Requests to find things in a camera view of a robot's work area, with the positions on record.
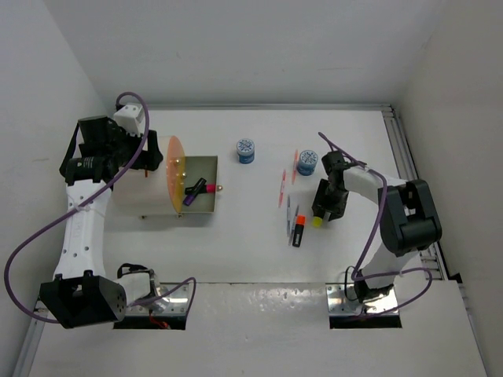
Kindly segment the yellow highlighter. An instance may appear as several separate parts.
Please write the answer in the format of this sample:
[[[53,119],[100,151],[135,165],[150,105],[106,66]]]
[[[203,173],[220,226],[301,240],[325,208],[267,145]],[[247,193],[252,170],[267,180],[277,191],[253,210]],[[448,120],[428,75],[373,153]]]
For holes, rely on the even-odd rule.
[[[311,224],[315,228],[320,228],[323,224],[323,217],[313,216]]]

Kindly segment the orange highlighter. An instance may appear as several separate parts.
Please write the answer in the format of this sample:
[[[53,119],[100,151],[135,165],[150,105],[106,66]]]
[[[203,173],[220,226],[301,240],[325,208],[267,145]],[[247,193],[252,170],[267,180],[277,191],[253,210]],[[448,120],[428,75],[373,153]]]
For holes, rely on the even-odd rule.
[[[300,247],[303,238],[303,230],[305,227],[306,218],[303,215],[298,215],[292,232],[292,246]]]

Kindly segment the round drawer cabinet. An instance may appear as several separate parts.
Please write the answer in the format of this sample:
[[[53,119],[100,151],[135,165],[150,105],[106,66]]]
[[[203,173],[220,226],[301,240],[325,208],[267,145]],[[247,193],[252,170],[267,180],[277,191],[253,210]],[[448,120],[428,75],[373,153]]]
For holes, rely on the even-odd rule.
[[[185,152],[176,136],[160,137],[163,159],[154,171],[128,170],[115,184],[114,208],[123,215],[147,217],[182,212]]]

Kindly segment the beige drawer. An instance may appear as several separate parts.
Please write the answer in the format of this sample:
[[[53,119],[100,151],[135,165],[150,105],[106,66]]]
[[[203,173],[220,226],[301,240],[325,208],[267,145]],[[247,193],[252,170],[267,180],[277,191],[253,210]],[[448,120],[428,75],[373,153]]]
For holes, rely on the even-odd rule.
[[[186,156],[182,172],[182,202],[185,198],[185,188],[194,186],[200,178],[207,180],[206,185],[217,185],[218,190],[215,193],[199,194],[189,207],[182,203],[183,214],[212,214],[215,211],[217,194],[222,190],[218,182],[217,156]]]

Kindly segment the purple highlighter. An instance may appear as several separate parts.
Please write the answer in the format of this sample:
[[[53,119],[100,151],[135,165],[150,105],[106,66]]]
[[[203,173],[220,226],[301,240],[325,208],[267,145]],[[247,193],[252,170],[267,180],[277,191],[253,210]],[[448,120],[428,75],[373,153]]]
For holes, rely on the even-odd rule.
[[[207,191],[206,182],[205,178],[200,178],[194,186],[185,188],[185,198],[182,202],[184,206],[189,207],[199,194]]]

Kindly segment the pink highlighter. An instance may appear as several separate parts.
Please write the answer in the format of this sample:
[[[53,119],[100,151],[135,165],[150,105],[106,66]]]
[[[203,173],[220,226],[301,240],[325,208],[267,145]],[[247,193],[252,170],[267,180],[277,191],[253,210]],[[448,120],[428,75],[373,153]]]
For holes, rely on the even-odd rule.
[[[186,195],[191,195],[193,193],[193,190],[196,188],[196,186],[193,187],[187,187],[185,188],[185,194]],[[208,184],[204,185],[200,188],[199,194],[205,194],[205,193],[215,193],[218,190],[218,186],[215,184]]]

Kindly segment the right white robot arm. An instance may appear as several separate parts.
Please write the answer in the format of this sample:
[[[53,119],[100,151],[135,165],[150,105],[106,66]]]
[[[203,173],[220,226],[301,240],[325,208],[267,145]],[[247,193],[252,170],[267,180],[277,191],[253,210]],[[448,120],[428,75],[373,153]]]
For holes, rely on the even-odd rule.
[[[327,178],[320,180],[311,206],[313,225],[342,218],[352,192],[375,203],[376,220],[352,280],[360,303],[385,295],[409,260],[442,237],[428,183],[387,177],[339,151],[328,152],[321,162]]]

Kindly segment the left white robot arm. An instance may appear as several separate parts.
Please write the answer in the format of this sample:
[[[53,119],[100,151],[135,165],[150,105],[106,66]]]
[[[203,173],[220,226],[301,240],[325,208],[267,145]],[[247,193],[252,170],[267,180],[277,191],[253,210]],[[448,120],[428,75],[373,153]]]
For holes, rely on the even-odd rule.
[[[89,117],[77,122],[60,173],[68,211],[64,243],[53,280],[39,298],[64,328],[120,322],[127,307],[154,293],[153,271],[126,264],[116,279],[105,275],[105,215],[114,178],[126,166],[154,171],[163,156],[156,135],[144,137],[139,115]]]

